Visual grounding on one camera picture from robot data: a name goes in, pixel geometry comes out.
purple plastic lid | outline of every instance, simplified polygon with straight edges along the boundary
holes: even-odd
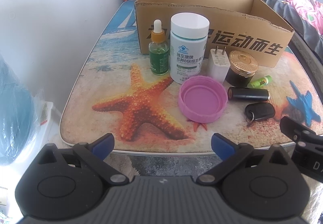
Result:
[[[228,102],[221,83],[208,76],[193,76],[180,87],[178,105],[188,119],[209,123],[217,120]]]

key ring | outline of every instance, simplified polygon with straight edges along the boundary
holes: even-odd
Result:
[[[251,123],[251,122],[253,122],[253,121],[254,121],[254,119],[255,119],[255,114],[254,114],[252,111],[249,111],[249,112],[252,114],[252,120],[248,121],[247,116],[245,117],[245,120],[246,120],[246,122]]]

blue starfish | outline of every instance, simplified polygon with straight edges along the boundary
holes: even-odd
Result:
[[[312,94],[311,92],[307,91],[306,95],[303,95],[299,92],[298,88],[295,86],[293,81],[289,81],[295,94],[296,99],[291,97],[286,97],[288,102],[298,110],[300,110],[305,116],[305,124],[306,126],[311,126],[312,120],[317,122],[321,122],[321,117],[314,112],[312,109]]]

table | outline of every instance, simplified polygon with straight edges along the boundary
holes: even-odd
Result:
[[[204,59],[202,75],[206,64]],[[177,104],[180,85],[169,74],[154,75],[149,56],[140,53],[134,1],[127,1],[103,31],[79,74],[63,112],[61,137],[68,144],[91,143],[111,132],[115,137],[114,152],[202,156],[214,155],[210,139],[215,132],[256,148],[290,143],[279,130],[284,115],[323,133],[322,103],[288,48],[275,68],[259,67],[254,79],[266,75],[273,78],[264,88],[270,91],[274,118],[247,127],[243,111],[249,103],[230,101],[223,115],[206,127],[188,121]],[[143,104],[135,113],[129,108],[130,96],[143,88],[151,90],[139,96]]]

transparent plastic wrap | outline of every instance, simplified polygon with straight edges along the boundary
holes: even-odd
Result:
[[[35,139],[41,105],[0,55],[0,166],[11,164]]]

